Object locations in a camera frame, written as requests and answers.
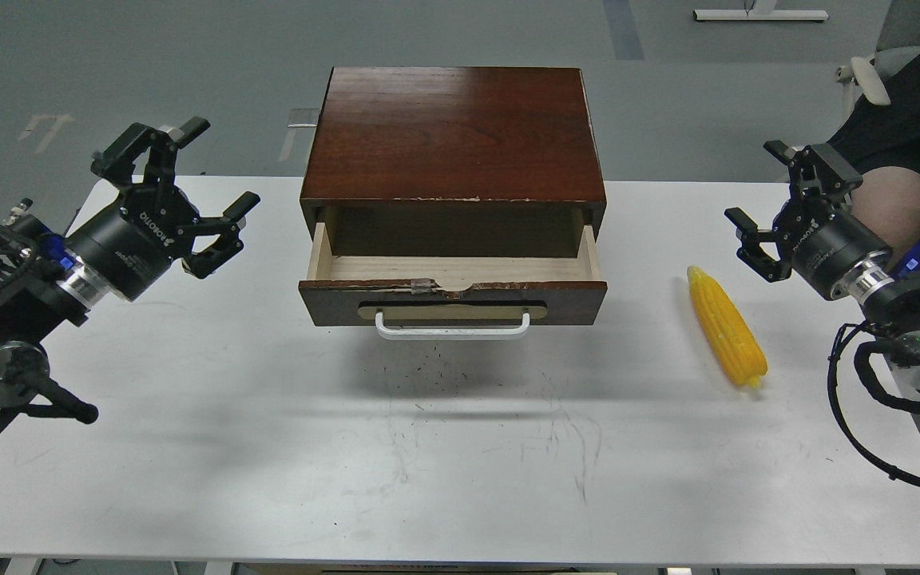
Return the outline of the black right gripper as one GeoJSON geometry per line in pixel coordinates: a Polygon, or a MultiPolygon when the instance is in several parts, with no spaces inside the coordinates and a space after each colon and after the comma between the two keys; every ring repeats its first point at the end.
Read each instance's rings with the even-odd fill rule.
{"type": "Polygon", "coordinates": [[[760,229],[744,210],[726,208],[740,248],[736,255],[767,283],[799,273],[823,299],[853,295],[851,285],[869,267],[882,267],[891,248],[839,207],[863,184],[862,175],[828,143],[802,149],[766,141],[763,149],[787,168],[789,199],[776,218],[776,233],[760,229]],[[774,243],[781,260],[762,245],[774,243]]]}

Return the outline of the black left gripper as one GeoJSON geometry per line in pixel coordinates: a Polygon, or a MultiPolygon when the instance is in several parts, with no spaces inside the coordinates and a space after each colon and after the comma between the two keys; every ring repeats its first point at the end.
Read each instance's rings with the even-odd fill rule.
{"type": "Polygon", "coordinates": [[[191,276],[205,278],[244,250],[240,232],[248,212],[260,203],[259,194],[244,192],[219,217],[201,217],[186,194],[174,188],[176,154],[209,127],[203,117],[167,130],[134,123],[105,150],[93,153],[92,174],[117,189],[133,189],[117,192],[105,183],[96,185],[65,245],[117,297],[138,299],[178,259],[191,276]],[[143,154],[149,157],[136,184],[136,161],[143,154]],[[212,236],[204,250],[193,251],[197,237],[212,236]]]}

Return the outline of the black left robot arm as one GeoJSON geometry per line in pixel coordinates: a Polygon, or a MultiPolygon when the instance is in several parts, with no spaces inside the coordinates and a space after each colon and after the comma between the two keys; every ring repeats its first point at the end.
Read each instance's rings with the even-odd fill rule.
{"type": "Polygon", "coordinates": [[[242,251],[258,194],[204,217],[176,186],[176,156],[208,128],[202,117],[175,129],[128,127],[90,167],[116,200],[66,236],[35,217],[29,199],[0,223],[0,434],[21,415],[98,418],[95,405],[51,378],[42,342],[55,328],[81,325],[105,295],[137,299],[176,261],[205,278],[242,251]]]}

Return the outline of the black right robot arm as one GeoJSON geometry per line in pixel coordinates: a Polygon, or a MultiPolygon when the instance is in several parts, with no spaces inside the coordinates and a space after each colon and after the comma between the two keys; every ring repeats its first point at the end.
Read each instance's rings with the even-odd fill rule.
{"type": "Polygon", "coordinates": [[[874,336],[873,352],[920,394],[920,274],[891,276],[891,248],[848,211],[847,194],[861,175],[826,143],[795,150],[767,141],[764,149],[787,168],[789,197],[769,229],[728,208],[741,243],[737,257],[770,283],[796,273],[827,301],[853,298],[874,336]]]}

